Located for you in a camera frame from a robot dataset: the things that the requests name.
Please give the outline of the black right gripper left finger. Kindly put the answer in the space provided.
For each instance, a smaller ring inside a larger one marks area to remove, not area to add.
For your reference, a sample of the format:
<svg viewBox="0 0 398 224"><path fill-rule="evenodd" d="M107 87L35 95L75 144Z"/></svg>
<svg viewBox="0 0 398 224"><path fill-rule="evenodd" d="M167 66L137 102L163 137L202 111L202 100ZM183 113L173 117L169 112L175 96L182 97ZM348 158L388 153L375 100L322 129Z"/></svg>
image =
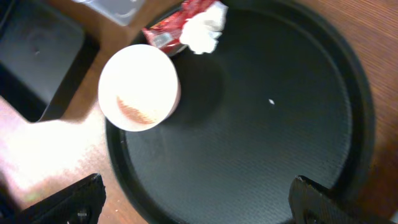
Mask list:
<svg viewBox="0 0 398 224"><path fill-rule="evenodd" d="M23 210L13 223L97 224L106 201L100 174L91 174Z"/></svg>

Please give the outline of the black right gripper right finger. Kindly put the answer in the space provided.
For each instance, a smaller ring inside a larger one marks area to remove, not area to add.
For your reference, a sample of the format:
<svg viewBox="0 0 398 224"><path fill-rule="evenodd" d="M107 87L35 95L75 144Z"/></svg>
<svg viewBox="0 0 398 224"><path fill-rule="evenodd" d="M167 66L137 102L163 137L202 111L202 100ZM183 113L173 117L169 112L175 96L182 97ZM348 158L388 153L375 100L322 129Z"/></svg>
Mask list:
<svg viewBox="0 0 398 224"><path fill-rule="evenodd" d="M289 190L289 205L295 223L396 224L397 219L369 213L352 202L363 182L354 178L328 189L306 176L296 176Z"/></svg>

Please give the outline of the pink bowl with rice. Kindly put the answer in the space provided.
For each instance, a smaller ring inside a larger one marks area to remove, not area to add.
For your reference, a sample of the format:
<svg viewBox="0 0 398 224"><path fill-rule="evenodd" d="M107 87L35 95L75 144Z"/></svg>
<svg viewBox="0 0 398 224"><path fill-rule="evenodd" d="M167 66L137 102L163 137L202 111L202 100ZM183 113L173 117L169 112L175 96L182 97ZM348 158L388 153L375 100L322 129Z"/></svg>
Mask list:
<svg viewBox="0 0 398 224"><path fill-rule="evenodd" d="M98 102L117 128L139 132L167 119L181 97L180 80L171 59L160 49L135 44L116 52L98 83Z"/></svg>

